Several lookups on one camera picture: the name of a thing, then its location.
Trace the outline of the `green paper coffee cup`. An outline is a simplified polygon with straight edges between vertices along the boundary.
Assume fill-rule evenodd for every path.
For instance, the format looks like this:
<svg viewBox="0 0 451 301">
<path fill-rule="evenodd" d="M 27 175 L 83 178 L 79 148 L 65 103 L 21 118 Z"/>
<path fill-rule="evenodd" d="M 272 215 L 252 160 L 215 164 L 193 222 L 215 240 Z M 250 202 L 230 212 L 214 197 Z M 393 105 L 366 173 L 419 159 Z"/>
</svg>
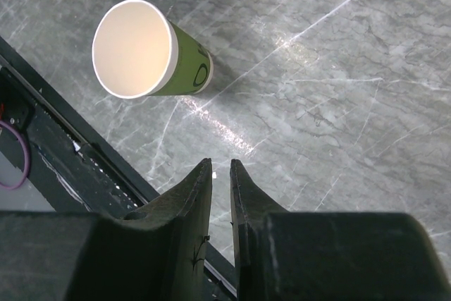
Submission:
<svg viewBox="0 0 451 301">
<path fill-rule="evenodd" d="M 144 0 L 106 12 L 94 34 L 92 65 L 101 86 L 121 99 L 196 94 L 214 73 L 208 50 Z"/>
</svg>

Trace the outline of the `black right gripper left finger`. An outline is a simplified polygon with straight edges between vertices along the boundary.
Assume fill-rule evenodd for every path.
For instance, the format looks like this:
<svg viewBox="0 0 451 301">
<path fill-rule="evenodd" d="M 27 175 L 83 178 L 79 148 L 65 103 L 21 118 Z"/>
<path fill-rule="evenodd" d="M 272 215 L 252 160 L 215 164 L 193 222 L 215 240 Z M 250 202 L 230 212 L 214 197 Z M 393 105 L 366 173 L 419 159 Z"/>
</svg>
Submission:
<svg viewBox="0 0 451 301">
<path fill-rule="evenodd" d="M 2 300 L 200 300 L 212 163 L 122 219 L 1 213 Z"/>
</svg>

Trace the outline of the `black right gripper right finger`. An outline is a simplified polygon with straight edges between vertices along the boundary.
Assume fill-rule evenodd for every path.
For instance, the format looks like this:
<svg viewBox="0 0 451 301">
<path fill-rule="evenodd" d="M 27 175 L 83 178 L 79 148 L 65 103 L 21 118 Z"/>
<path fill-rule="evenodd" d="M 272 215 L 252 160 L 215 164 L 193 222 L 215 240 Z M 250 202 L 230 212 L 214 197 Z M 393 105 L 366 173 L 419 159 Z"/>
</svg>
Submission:
<svg viewBox="0 0 451 301">
<path fill-rule="evenodd" d="M 237 159 L 230 202 L 239 300 L 449 300 L 423 226 L 395 212 L 288 211 Z"/>
</svg>

